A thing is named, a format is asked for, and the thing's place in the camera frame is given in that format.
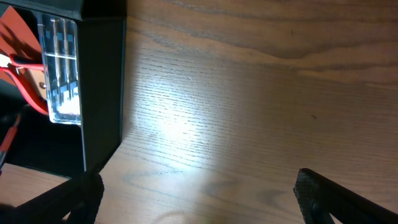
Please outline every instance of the transparent plastic panel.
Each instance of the transparent plastic panel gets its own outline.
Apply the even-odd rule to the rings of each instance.
[[[76,24],[69,19],[41,14],[38,27],[50,120],[80,125]]]

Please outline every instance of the wood grain surface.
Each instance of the wood grain surface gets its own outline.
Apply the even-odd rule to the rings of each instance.
[[[302,167],[398,212],[398,1],[128,5],[97,223],[303,223]],[[4,169],[13,205],[64,181]]]

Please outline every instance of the black plastic case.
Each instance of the black plastic case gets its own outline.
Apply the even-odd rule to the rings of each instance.
[[[81,128],[53,124],[34,111],[27,113],[6,162],[65,177],[94,166],[102,168],[121,143],[126,2],[0,2],[33,15],[43,12],[76,22],[81,109]]]

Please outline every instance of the wooden table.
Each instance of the wooden table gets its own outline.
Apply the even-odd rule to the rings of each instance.
[[[309,167],[398,212],[398,2],[130,0],[98,223],[303,223]],[[2,202],[63,182],[7,165]]]

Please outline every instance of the black plastic part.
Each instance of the black plastic part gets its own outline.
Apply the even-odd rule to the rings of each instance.
[[[10,85],[2,79],[0,79],[0,101],[0,116],[8,114],[14,111],[15,108],[21,108],[26,104],[26,101],[18,88],[14,85]]]
[[[121,142],[124,19],[77,22],[81,128],[86,170],[108,161]]]
[[[98,170],[70,179],[63,184],[16,207],[0,206],[0,223],[4,224],[94,224],[104,185]]]
[[[14,56],[14,61],[15,63],[19,64],[19,65],[36,65],[36,64],[41,64],[42,61],[35,61],[35,60],[31,60],[25,57],[20,57],[18,55]]]
[[[45,12],[76,22],[82,117],[79,128],[30,114],[22,121],[6,162],[65,177],[92,167],[102,169],[121,143],[126,0],[0,2],[28,9],[36,16]],[[0,108],[2,113],[8,113],[8,108]]]
[[[294,187],[306,224],[398,223],[398,215],[310,169],[300,169]]]
[[[1,0],[11,6],[35,10],[74,20],[126,16],[126,0]]]

